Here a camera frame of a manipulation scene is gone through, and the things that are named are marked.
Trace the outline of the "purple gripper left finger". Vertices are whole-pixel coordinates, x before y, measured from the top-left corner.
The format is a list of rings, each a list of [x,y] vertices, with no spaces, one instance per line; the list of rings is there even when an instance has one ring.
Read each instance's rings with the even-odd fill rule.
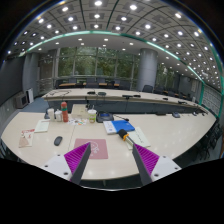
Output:
[[[47,161],[42,169],[72,183],[79,184],[91,153],[90,143],[66,154],[58,154]]]

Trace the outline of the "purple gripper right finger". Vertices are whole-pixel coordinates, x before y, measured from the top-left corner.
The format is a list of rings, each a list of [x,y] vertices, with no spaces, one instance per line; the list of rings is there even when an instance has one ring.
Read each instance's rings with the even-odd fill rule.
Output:
[[[169,157],[159,156],[140,145],[134,144],[132,153],[143,185],[180,170],[180,167]]]

